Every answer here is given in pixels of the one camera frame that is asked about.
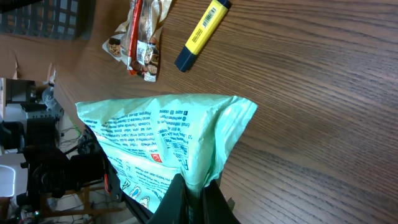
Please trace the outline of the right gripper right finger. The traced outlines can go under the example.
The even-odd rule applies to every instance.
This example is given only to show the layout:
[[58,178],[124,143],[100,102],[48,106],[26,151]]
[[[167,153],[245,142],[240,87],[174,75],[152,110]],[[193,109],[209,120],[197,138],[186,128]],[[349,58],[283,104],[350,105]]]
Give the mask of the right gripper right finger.
[[240,224],[233,215],[216,180],[202,190],[201,194],[203,223],[205,224]]

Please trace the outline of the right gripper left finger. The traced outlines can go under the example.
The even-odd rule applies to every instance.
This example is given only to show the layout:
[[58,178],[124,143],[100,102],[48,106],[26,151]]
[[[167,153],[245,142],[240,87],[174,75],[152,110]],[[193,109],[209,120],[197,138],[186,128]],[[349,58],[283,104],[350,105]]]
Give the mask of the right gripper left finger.
[[158,209],[147,224],[187,224],[187,198],[185,180],[176,174]]

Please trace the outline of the teal tissue packet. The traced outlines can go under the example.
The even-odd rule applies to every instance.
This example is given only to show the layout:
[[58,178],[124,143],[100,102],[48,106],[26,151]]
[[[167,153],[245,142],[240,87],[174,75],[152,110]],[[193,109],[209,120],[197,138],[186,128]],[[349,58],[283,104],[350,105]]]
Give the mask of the teal tissue packet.
[[175,175],[193,193],[220,176],[257,105],[240,96],[182,94],[82,101],[76,110],[122,191],[154,212]]

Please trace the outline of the yellow highlighter marker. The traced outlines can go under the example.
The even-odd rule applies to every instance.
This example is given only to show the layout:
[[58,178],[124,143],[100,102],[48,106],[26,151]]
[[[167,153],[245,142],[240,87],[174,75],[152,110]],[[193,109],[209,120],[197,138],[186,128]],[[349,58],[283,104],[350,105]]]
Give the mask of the yellow highlighter marker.
[[230,5],[229,0],[211,1],[175,60],[175,65],[181,72],[192,68],[202,48],[228,12]]

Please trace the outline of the brown cookie bag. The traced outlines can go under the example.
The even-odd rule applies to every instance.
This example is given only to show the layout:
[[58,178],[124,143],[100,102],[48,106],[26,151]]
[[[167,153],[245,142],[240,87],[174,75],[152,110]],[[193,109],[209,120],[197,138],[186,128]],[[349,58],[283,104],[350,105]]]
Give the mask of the brown cookie bag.
[[[115,30],[115,34],[102,45],[105,52],[117,61],[123,62],[126,67],[129,48],[129,16],[132,12],[131,1],[134,0],[129,2],[127,20],[120,24]],[[143,0],[134,69],[135,75],[147,82],[157,81],[160,36],[171,5],[172,0]]]

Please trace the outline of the red snack bar wrapper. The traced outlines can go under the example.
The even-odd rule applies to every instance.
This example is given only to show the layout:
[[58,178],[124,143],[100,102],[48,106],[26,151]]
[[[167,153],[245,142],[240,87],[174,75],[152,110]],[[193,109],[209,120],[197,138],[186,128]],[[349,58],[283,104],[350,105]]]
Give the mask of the red snack bar wrapper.
[[132,10],[129,23],[129,48],[127,55],[127,70],[131,75],[135,75],[136,71],[134,69],[134,62],[136,60],[136,50],[137,50],[137,37],[139,33],[139,22],[142,11],[143,0],[131,1]]

